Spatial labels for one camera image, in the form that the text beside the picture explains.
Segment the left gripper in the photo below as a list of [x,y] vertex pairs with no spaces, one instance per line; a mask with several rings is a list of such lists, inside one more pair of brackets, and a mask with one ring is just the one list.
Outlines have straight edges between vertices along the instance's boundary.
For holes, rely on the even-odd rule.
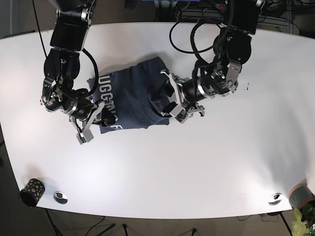
[[171,115],[179,123],[184,123],[188,118],[193,117],[195,113],[199,113],[201,117],[205,115],[205,108],[197,102],[189,103],[184,96],[184,82],[191,81],[190,78],[180,78],[179,76],[162,70],[161,74],[168,78],[171,87],[161,87],[156,89],[150,87],[148,89],[148,100],[153,103],[169,104],[161,114]]

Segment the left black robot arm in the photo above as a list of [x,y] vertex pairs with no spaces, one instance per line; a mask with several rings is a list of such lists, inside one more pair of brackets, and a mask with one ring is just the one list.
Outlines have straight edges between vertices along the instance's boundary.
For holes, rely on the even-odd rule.
[[201,57],[195,43],[197,29],[212,19],[200,20],[190,33],[191,53],[197,58],[191,78],[180,78],[162,70],[167,77],[165,85],[156,92],[151,101],[157,102],[162,96],[175,98],[161,111],[163,117],[173,117],[184,123],[193,114],[205,115],[199,101],[215,96],[227,96],[238,87],[238,76],[252,52],[251,40],[255,34],[258,18],[265,4],[263,0],[228,0],[219,35],[210,49],[215,57],[208,63]]

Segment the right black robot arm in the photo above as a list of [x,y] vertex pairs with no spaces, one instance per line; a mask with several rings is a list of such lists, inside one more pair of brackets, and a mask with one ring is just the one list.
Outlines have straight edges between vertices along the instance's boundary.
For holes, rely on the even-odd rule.
[[[95,0],[53,0],[57,21],[51,37],[51,50],[45,54],[41,105],[49,112],[57,110],[68,115],[77,130],[80,144],[93,139],[92,125],[109,126],[116,118],[102,100],[93,99],[99,80],[95,59],[84,48],[96,7]],[[83,52],[94,67],[94,85],[91,89],[73,89],[80,71],[80,53]]]

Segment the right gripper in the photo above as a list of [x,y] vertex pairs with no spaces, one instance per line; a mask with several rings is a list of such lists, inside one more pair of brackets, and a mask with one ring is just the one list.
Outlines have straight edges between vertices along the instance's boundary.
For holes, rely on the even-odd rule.
[[116,123],[116,117],[113,113],[109,111],[102,111],[105,107],[105,102],[100,101],[97,104],[94,104],[95,109],[94,111],[88,115],[88,120],[82,122],[82,127],[80,127],[77,123],[77,119],[73,116],[69,116],[69,121],[77,130],[76,138],[78,139],[79,143],[82,145],[84,143],[90,142],[94,136],[90,130],[90,126],[96,119],[97,115],[101,113],[101,125],[114,125]]

